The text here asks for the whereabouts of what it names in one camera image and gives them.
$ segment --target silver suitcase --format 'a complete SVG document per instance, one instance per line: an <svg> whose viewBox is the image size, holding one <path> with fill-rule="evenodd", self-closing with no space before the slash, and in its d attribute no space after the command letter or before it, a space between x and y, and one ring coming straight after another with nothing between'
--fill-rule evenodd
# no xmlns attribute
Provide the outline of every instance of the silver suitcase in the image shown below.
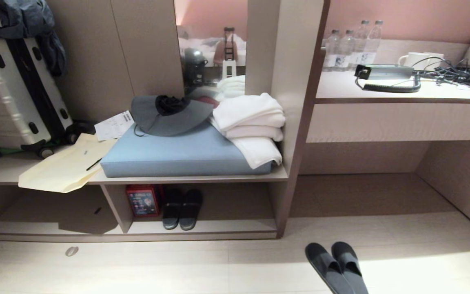
<svg viewBox="0 0 470 294"><path fill-rule="evenodd" d="M0 39L0 148L45 158L72 124L35 39Z"/></svg>

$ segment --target blue cushion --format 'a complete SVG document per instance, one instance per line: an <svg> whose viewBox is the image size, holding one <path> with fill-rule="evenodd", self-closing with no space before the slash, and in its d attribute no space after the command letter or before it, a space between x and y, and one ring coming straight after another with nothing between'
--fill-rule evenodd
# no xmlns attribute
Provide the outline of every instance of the blue cushion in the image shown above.
<svg viewBox="0 0 470 294"><path fill-rule="evenodd" d="M151 136L132 127L101 160L107 177L260 175L271 162L251 169L235 145L207 122L178 136Z"/></svg>

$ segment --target water bottle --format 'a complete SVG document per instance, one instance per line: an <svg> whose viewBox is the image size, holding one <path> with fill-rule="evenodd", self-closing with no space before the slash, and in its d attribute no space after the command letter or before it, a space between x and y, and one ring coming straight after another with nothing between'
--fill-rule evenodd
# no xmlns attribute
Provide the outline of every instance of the water bottle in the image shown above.
<svg viewBox="0 0 470 294"><path fill-rule="evenodd" d="M335 67L336 62L336 49L340 42L340 31L332 30L331 35L326 40L326 57L322 67L323 72L330 72Z"/></svg>
<svg viewBox="0 0 470 294"><path fill-rule="evenodd" d="M347 71L354 47L355 39L353 38L353 30L347 30L346 35L340 40L340 44L336 50L335 71Z"/></svg>
<svg viewBox="0 0 470 294"><path fill-rule="evenodd" d="M366 41L366 48L362 54L362 60L359 62L361 65L371 65L375 62L375 57L377 56L377 50L380 46L380 40L382 40L382 24L383 20L377 20L375 22L375 27L369 32Z"/></svg>
<svg viewBox="0 0 470 294"><path fill-rule="evenodd" d="M367 36L369 35L369 20L363 20L360 27L355 32L353 37L355 38L355 47L353 48L353 53L351 54L351 61L349 61L350 71L355 71L357 65L362 62L362 53L366 48Z"/></svg>

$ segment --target pink wall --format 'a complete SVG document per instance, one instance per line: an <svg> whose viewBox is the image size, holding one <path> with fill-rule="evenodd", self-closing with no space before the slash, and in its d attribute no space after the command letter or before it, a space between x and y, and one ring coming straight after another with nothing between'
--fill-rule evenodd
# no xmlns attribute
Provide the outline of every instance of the pink wall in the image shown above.
<svg viewBox="0 0 470 294"><path fill-rule="evenodd" d="M326 34L384 20L384 39L470 43L470 0L332 0Z"/></svg>
<svg viewBox="0 0 470 294"><path fill-rule="evenodd" d="M222 37L224 27L234 27L239 37L247 39L248 0L192 0L187 6L181 25L192 28L192 37Z"/></svg>

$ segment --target black slipper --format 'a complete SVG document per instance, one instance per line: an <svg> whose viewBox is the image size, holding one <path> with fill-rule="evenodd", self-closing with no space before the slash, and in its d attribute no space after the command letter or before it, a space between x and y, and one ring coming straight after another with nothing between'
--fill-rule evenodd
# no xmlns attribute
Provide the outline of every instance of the black slipper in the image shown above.
<svg viewBox="0 0 470 294"><path fill-rule="evenodd" d="M358 258L353 248L345 242L336 242L331 246L331 253L338 261L344 272L347 282L353 287L356 294L368 294L366 283L358 266Z"/></svg>
<svg viewBox="0 0 470 294"><path fill-rule="evenodd" d="M306 246L306 257L334 294L355 294L342 274L338 262L318 243Z"/></svg>
<svg viewBox="0 0 470 294"><path fill-rule="evenodd" d="M197 216L201 211L202 206L202 193L197 189L188 191L184 196L184 203L182 204L180 224L181 229L190 231L197 223Z"/></svg>
<svg viewBox="0 0 470 294"><path fill-rule="evenodd" d="M162 226L165 229L175 229L179 224L179 214L182 207L182 191L171 189L166 192L166 204L162 214Z"/></svg>

